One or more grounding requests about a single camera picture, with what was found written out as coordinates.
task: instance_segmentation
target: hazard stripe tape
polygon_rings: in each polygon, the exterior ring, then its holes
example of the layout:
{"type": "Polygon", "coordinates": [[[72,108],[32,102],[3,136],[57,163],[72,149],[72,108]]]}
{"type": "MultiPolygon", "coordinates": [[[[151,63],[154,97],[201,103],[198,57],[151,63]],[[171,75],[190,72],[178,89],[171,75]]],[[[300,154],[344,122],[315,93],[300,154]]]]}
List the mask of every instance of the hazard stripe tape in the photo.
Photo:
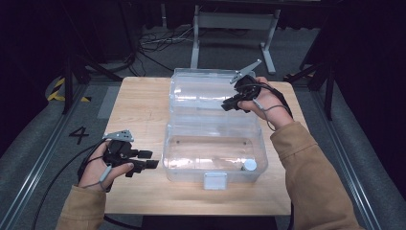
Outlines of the hazard stripe tape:
{"type": "MultiPolygon", "coordinates": [[[[59,96],[57,94],[63,83],[65,83],[65,78],[60,77],[60,79],[56,82],[50,96],[48,96],[48,101],[65,101],[64,96],[59,96]]],[[[92,97],[82,97],[80,101],[83,103],[90,103],[92,101],[92,97]]]]}

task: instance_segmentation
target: tan jacket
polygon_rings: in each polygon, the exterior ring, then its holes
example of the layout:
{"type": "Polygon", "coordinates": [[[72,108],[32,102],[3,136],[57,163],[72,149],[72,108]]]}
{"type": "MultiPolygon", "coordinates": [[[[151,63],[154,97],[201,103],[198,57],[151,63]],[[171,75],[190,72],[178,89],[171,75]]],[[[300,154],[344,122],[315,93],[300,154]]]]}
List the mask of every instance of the tan jacket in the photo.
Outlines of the tan jacket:
{"type": "MultiPolygon", "coordinates": [[[[362,229],[337,172],[300,123],[280,128],[271,140],[286,169],[295,229],[362,229]]],[[[105,193],[73,186],[56,229],[97,229],[104,206],[105,193]]]]}

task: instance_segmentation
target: table top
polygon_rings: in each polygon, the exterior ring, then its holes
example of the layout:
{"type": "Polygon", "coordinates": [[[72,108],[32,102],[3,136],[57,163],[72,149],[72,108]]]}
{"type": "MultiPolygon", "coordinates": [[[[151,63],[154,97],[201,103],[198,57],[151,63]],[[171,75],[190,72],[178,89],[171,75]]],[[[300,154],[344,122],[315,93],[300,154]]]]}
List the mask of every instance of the table top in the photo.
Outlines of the table top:
{"type": "MultiPolygon", "coordinates": [[[[270,82],[280,90],[296,121],[305,125],[292,86],[270,82]]],[[[268,157],[268,169],[255,183],[229,183],[227,190],[209,191],[201,183],[171,182],[161,157],[169,120],[169,78],[128,77],[123,80],[106,127],[106,133],[129,129],[132,148],[152,150],[160,160],[155,170],[120,176],[107,194],[105,213],[139,215],[290,215],[290,198],[284,184],[285,170],[269,140],[272,130],[260,120],[268,157]]]]}

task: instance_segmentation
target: person's right hand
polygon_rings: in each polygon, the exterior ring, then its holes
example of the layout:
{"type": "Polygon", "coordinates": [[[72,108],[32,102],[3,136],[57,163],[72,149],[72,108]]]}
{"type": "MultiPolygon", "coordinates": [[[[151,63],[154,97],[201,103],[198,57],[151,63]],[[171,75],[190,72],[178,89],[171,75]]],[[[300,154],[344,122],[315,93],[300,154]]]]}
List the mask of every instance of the person's right hand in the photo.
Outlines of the person's right hand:
{"type": "MultiPolygon", "coordinates": [[[[266,83],[269,85],[268,80],[264,77],[257,77],[257,82],[266,83]]],[[[270,108],[274,105],[282,105],[277,96],[275,96],[273,93],[271,93],[271,91],[265,88],[262,88],[260,90],[256,100],[260,103],[260,105],[262,105],[264,109],[270,108]]],[[[263,120],[267,120],[268,122],[270,122],[275,127],[275,129],[281,128],[287,124],[294,122],[286,109],[281,106],[274,107],[268,111],[265,111],[266,116],[253,101],[241,101],[238,103],[238,107],[244,110],[251,110],[255,112],[263,120]]]]}

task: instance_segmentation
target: transparent container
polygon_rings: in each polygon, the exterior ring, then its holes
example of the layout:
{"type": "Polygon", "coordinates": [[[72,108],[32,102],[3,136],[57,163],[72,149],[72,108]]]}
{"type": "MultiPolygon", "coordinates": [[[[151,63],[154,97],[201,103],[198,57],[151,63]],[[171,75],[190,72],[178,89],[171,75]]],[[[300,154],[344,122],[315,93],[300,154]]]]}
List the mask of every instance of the transparent container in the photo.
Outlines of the transparent container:
{"type": "Polygon", "coordinates": [[[234,73],[175,70],[162,161],[169,180],[205,182],[219,173],[226,183],[254,182],[268,167],[257,115],[221,107],[236,94],[234,73]]]}

